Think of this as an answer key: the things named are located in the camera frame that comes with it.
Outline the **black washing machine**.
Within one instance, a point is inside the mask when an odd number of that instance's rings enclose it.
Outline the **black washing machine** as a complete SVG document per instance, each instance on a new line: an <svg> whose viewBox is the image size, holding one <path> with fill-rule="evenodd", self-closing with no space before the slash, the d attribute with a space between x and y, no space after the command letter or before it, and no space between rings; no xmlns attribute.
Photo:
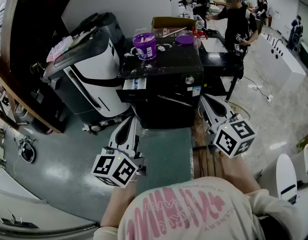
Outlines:
<svg viewBox="0 0 308 240"><path fill-rule="evenodd" d="M122 102L132 105L144 129L189 128L203 85L204 68L194 45L164 41L164 52L151 60L126 57L119 79L147 78L146 89L118 90Z"/></svg>

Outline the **white powder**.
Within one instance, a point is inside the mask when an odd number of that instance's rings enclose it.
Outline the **white powder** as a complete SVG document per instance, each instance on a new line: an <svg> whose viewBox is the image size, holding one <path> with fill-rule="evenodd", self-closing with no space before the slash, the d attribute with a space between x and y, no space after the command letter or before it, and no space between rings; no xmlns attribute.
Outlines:
<svg viewBox="0 0 308 240"><path fill-rule="evenodd" d="M128 58L128 57L135 57L135 56L137 56L137 55L138 55L138 53L137 53L136 47L132 47L132 48L130 49L129 52L127 52L127 53L124 54L124 57L125 57L125 58Z"/></svg>

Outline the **large open cardboard box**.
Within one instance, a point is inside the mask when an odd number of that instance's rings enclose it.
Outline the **large open cardboard box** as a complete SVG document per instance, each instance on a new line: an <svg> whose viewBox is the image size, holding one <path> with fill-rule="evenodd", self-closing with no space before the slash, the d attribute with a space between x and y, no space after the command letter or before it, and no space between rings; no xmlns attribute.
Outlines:
<svg viewBox="0 0 308 240"><path fill-rule="evenodd" d="M151 32L156 37L169 35L173 31L196 28L196 20L183 17L157 16L152 18Z"/></svg>

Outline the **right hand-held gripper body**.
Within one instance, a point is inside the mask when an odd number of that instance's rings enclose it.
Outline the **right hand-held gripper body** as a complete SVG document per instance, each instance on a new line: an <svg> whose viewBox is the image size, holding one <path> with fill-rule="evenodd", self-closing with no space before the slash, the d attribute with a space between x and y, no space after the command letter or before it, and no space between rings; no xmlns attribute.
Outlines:
<svg viewBox="0 0 308 240"><path fill-rule="evenodd" d="M231 159L246 152L255 138L256 132L249 120L237 113L222 123L216 123L206 141Z"/></svg>

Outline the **white vanity counter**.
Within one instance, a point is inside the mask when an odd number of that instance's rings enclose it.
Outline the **white vanity counter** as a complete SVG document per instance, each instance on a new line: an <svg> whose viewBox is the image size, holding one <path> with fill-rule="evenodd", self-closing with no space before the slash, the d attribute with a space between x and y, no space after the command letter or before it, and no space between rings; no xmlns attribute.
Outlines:
<svg viewBox="0 0 308 240"><path fill-rule="evenodd" d="M281 91L295 92L306 73L286 46L272 35L261 34L257 40L256 61Z"/></svg>

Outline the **person's left forearm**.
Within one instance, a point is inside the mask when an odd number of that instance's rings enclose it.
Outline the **person's left forearm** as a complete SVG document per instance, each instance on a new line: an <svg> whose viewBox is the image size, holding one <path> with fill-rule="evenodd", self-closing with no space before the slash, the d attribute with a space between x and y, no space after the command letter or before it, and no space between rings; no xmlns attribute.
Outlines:
<svg viewBox="0 0 308 240"><path fill-rule="evenodd" d="M105 213L101 219L101 227L118 228L122 217L136 197L137 181L132 180L126 188L115 187L111 193L111 197Z"/></svg>

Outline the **black table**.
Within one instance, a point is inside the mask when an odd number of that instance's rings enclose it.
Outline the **black table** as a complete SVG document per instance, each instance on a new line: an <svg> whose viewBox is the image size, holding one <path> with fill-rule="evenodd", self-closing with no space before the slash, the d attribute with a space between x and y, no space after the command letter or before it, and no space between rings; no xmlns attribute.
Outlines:
<svg viewBox="0 0 308 240"><path fill-rule="evenodd" d="M225 46L225 39L219 31L207 29L208 38L218 38ZM202 94L231 98L237 80L244 75L243 59L233 52L206 52L202 42L198 48L203 66Z"/></svg>

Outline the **purple detergent powder tub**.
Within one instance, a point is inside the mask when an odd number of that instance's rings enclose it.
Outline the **purple detergent powder tub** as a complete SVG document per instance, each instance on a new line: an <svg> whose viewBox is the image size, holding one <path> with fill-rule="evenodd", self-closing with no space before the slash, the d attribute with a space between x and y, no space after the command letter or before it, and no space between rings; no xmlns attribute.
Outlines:
<svg viewBox="0 0 308 240"><path fill-rule="evenodd" d="M156 57L157 39L153 33L141 33L133 38L138 58L143 61L152 60Z"/></svg>

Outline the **grey robot machine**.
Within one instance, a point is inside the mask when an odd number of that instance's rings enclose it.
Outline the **grey robot machine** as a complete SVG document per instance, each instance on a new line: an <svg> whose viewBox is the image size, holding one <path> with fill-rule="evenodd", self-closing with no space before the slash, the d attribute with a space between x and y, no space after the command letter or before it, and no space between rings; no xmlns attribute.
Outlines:
<svg viewBox="0 0 308 240"><path fill-rule="evenodd" d="M110 40L112 41L114 48L121 60L124 55L125 48L125 36L117 21L116 16L112 12L94 13L84 19L70 34L72 36L78 35L83 31L88 31L96 27L96 30L105 31Z"/></svg>

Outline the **person's right forearm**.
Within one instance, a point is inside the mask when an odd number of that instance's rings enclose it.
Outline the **person's right forearm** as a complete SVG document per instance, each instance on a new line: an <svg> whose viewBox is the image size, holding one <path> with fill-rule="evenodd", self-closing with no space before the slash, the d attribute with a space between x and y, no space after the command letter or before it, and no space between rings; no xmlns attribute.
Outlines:
<svg viewBox="0 0 308 240"><path fill-rule="evenodd" d="M228 158L226 155L221 154L220 164L223 178L242 193L248 194L261 189L240 155Z"/></svg>

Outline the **white rectangular tray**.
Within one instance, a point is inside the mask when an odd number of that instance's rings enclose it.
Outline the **white rectangular tray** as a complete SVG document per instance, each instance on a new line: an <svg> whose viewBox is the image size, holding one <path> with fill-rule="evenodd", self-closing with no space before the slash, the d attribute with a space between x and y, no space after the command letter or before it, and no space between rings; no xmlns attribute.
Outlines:
<svg viewBox="0 0 308 240"><path fill-rule="evenodd" d="M201 39L201 43L208 53L227 53L227 49L218 38L208 37Z"/></svg>

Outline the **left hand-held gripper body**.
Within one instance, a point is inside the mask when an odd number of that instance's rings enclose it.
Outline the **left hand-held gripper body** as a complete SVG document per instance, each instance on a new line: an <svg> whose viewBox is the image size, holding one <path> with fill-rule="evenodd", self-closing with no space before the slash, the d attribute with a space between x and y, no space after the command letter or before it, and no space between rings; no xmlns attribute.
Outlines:
<svg viewBox="0 0 308 240"><path fill-rule="evenodd" d="M127 187L146 175L146 158L141 152L106 146L95 158L91 174L112 187Z"/></svg>

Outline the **thin metal rod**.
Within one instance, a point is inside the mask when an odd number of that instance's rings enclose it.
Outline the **thin metal rod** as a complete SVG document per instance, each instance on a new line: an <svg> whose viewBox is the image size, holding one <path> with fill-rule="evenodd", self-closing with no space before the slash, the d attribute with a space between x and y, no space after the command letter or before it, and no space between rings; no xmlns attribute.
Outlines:
<svg viewBox="0 0 308 240"><path fill-rule="evenodd" d="M170 33L163 34L163 35L159 36L158 38L166 38L166 37L169 37L169 36L171 36L171 35L174 35L174 34L176 34L176 33L178 33L178 32L181 32L181 31L183 31L183 30L186 30L186 29L187 29L187 27L183 27L183 28L174 30L174 31L172 31L172 32L170 32Z"/></svg>

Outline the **white and black robot machine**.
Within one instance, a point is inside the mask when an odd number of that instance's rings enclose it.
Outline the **white and black robot machine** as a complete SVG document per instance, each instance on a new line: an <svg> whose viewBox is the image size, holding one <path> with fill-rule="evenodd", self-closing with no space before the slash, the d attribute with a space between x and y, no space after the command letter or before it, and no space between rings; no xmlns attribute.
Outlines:
<svg viewBox="0 0 308 240"><path fill-rule="evenodd" d="M122 122L132 108L118 91L120 58L107 35L93 34L48 63L41 80L48 84L69 110L95 134Z"/></svg>

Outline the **white door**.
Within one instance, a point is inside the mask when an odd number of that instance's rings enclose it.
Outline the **white door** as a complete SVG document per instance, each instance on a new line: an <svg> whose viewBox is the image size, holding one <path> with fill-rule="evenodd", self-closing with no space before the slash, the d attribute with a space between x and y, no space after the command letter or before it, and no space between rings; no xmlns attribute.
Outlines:
<svg viewBox="0 0 308 240"><path fill-rule="evenodd" d="M40 199L31 199L0 190L0 218L12 219L38 228L16 227L0 221L0 240L93 240L99 224L50 206Z"/></svg>

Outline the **purple tub lid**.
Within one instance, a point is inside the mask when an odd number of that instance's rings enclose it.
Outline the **purple tub lid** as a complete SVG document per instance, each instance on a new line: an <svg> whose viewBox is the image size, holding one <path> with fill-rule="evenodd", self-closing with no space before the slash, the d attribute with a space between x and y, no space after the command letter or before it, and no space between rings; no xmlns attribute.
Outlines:
<svg viewBox="0 0 308 240"><path fill-rule="evenodd" d="M195 38L189 35L179 35L176 37L175 42L182 46L190 46L195 43Z"/></svg>

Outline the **white detergent drawer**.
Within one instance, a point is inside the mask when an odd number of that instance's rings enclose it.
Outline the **white detergent drawer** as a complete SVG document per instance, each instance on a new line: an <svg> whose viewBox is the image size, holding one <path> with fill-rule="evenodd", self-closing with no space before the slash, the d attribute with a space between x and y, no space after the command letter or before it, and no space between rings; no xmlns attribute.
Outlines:
<svg viewBox="0 0 308 240"><path fill-rule="evenodd" d="M145 90L147 88L147 78L126 79L123 90Z"/></svg>

